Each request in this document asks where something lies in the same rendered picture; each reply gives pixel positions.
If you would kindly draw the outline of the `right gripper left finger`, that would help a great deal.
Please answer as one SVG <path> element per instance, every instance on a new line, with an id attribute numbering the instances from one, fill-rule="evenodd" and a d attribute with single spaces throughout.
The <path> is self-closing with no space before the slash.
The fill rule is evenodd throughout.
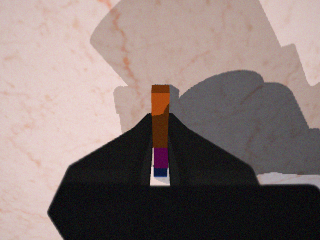
<path id="1" fill-rule="evenodd" d="M 150 185 L 152 152 L 152 113 L 148 113 L 132 129 L 70 164 L 59 186 L 71 182 Z"/>

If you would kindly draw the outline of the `orange rod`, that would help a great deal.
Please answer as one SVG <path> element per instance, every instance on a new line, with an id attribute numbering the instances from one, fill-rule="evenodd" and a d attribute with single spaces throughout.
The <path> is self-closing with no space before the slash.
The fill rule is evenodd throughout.
<path id="1" fill-rule="evenodd" d="M 152 85 L 153 148 L 168 148 L 169 85 Z"/>

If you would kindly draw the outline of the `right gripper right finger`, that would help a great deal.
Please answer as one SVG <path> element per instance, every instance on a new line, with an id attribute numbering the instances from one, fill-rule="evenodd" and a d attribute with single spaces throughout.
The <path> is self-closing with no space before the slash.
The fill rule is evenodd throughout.
<path id="1" fill-rule="evenodd" d="M 180 185 L 260 185 L 249 164 L 187 128 L 173 113 L 168 165 L 170 185 L 179 185 L 179 170 Z"/>

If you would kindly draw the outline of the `magenta rectangular block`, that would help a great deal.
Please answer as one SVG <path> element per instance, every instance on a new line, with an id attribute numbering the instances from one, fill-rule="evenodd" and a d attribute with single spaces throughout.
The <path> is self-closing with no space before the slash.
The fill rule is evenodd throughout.
<path id="1" fill-rule="evenodd" d="M 154 148 L 154 168 L 168 168 L 168 148 Z"/>

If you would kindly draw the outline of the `small blue block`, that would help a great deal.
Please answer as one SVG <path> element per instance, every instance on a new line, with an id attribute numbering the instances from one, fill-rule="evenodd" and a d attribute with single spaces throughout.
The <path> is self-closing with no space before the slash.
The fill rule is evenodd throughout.
<path id="1" fill-rule="evenodd" d="M 167 177 L 167 168 L 154 168 L 154 177 Z"/>

